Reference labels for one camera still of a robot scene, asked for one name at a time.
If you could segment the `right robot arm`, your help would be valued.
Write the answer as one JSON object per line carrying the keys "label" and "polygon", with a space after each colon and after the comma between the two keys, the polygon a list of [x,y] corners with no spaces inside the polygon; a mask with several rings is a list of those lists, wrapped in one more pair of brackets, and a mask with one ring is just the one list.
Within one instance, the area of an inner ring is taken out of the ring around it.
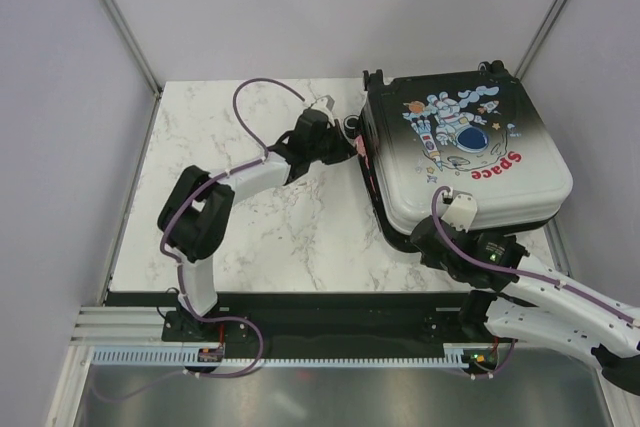
{"label": "right robot arm", "polygon": [[409,240],[424,264],[471,286],[457,318],[465,338],[533,343],[578,359],[638,394],[638,308],[556,271],[512,236],[458,231],[428,217]]}

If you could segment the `pink navy floral garment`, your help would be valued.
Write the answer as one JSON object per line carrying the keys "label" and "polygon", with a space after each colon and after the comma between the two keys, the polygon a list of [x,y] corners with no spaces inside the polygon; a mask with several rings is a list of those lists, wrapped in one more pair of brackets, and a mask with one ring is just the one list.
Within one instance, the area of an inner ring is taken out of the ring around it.
{"label": "pink navy floral garment", "polygon": [[358,135],[354,140],[354,147],[359,157],[361,167],[367,174],[370,174],[369,158],[367,154],[366,145],[364,142],[364,137],[362,134]]}

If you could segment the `white suitcase with dark lining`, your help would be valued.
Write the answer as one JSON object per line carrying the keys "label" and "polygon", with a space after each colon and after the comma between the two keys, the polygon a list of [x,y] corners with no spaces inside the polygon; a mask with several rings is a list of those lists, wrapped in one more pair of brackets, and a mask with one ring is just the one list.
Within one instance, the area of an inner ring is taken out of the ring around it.
{"label": "white suitcase with dark lining", "polygon": [[358,135],[370,174],[360,168],[392,248],[415,252],[409,236],[441,186],[476,199],[472,230],[504,234],[545,225],[571,193],[565,160],[502,61],[391,81],[380,70],[364,72],[363,89]]}

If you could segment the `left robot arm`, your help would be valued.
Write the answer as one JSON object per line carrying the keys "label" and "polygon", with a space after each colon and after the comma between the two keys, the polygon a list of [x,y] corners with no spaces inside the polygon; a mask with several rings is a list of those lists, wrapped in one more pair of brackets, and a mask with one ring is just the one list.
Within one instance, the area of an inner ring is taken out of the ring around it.
{"label": "left robot arm", "polygon": [[215,174],[195,165],[182,172],[157,225],[162,232],[161,253],[177,263],[179,302],[189,311],[185,329],[196,339],[211,339],[219,329],[220,318],[212,310],[218,301],[213,255],[224,239],[233,207],[296,181],[314,162],[334,165],[352,158],[358,130],[355,116],[340,122],[307,108],[295,127],[257,159]]}

